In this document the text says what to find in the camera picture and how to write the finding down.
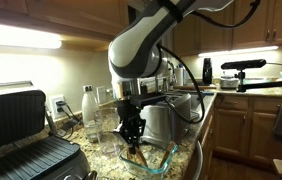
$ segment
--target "electric grill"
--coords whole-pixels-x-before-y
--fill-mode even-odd
[[[44,129],[45,101],[31,82],[0,84],[0,147]],[[89,170],[80,146],[53,133],[0,157],[0,179],[84,179]]]

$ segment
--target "white bottle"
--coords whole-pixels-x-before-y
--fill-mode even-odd
[[[94,112],[99,110],[97,99],[92,91],[92,85],[83,86],[82,119],[87,138],[90,142],[98,142],[101,124],[94,121]]]

